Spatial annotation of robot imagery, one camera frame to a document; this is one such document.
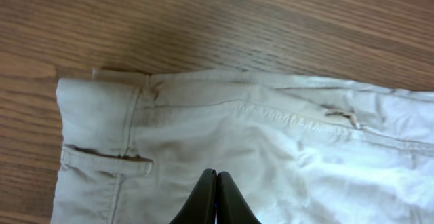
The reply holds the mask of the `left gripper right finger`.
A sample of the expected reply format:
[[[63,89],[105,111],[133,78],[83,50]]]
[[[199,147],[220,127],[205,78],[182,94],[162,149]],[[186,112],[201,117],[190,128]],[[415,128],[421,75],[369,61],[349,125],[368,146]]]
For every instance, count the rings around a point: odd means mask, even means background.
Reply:
[[[260,224],[228,172],[217,177],[217,224]]]

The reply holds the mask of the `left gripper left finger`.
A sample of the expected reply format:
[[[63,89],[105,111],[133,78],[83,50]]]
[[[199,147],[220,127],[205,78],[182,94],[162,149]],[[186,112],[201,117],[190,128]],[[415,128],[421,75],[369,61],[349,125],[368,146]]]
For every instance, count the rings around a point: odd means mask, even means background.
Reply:
[[[180,212],[170,224],[215,224],[216,179],[215,170],[205,169]]]

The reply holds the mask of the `beige shorts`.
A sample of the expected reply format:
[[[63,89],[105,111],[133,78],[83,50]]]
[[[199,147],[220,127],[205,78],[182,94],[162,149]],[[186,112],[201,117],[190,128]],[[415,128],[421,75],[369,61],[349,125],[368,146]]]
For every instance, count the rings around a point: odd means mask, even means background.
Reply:
[[[199,71],[63,78],[52,223],[169,223],[227,171],[261,223],[432,223],[433,93]]]

